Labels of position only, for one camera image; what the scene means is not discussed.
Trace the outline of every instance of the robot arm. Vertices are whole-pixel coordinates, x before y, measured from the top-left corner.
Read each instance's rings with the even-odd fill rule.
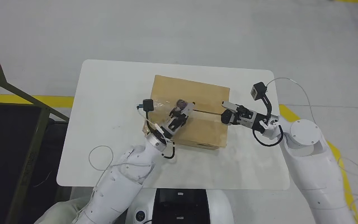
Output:
[[[255,100],[265,95],[266,89],[254,89],[255,85],[251,93],[261,94],[257,98],[252,94]],[[317,224],[355,223],[345,201],[341,170],[315,123],[309,120],[291,123],[281,116],[259,114],[228,101],[223,102],[222,106],[226,108],[222,113],[222,123],[243,125],[251,128],[254,136],[255,132],[260,132],[269,139],[278,139],[272,145],[260,144],[280,145],[290,175],[308,202]],[[293,154],[293,150],[309,146],[314,148],[310,155],[300,157]]]
[[[166,139],[172,138],[186,123],[193,108],[193,103],[178,100],[161,128],[151,128],[152,132],[145,137],[145,147],[134,147],[125,152],[117,165],[106,171],[94,189],[92,199],[73,223],[113,223],[130,206],[143,187],[144,180],[154,169],[153,161],[167,147]]]

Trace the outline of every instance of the small dark object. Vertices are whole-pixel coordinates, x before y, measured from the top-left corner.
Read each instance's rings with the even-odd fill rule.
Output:
[[[262,99],[265,95],[267,90],[267,87],[263,82],[259,82],[257,84],[254,84],[251,90],[251,96],[254,100]]]
[[[138,222],[141,222],[145,219],[145,213],[143,211],[138,211],[136,214],[135,214],[135,219],[138,221]]]
[[[143,110],[145,112],[153,111],[154,110],[154,104],[152,99],[146,99],[143,100]]]

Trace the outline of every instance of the gray floor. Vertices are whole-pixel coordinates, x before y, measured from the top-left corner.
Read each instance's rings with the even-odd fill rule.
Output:
[[[86,59],[272,70],[306,89],[326,138],[358,161],[358,4],[0,0],[0,63],[10,83],[33,95],[73,96]],[[310,118],[300,88],[276,86],[281,104]],[[314,222],[292,182],[286,191],[226,193],[236,223]]]

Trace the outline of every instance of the yellow tape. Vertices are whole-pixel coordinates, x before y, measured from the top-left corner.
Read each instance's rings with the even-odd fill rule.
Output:
[[[280,105],[280,114],[289,122],[294,122],[296,120],[299,120],[300,118],[294,113],[292,112],[287,106],[285,105]],[[327,141],[329,147],[332,150],[333,155],[335,156],[336,160],[338,161],[338,159],[341,157],[341,152],[339,151],[339,149],[337,147],[335,147],[331,142]],[[344,168],[344,164],[343,161],[340,160],[340,164],[339,164],[342,168]],[[348,181],[348,177],[347,174],[344,170],[341,169],[342,172],[342,177],[343,177],[343,187],[345,189],[345,198],[346,198],[346,202],[347,205],[350,206],[351,203],[353,202],[353,195],[352,195],[352,189],[351,186],[349,185],[349,181]],[[358,213],[357,213],[357,209],[356,209],[356,205],[353,204],[352,205],[352,209],[354,211],[355,217],[358,218]]]
[[[73,96],[33,96],[41,102],[52,108],[71,108],[73,105]],[[0,102],[13,104],[31,104],[27,100],[16,95],[0,95]]]
[[[358,0],[336,0],[337,2],[358,3]]]

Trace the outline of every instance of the cardboard box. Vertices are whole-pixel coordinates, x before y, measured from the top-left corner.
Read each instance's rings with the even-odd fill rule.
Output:
[[[225,147],[228,127],[221,123],[222,101],[229,100],[230,89],[200,82],[156,75],[151,99],[154,111],[149,119],[159,125],[168,118],[178,99],[195,102],[187,123],[174,136],[177,144],[215,150]]]

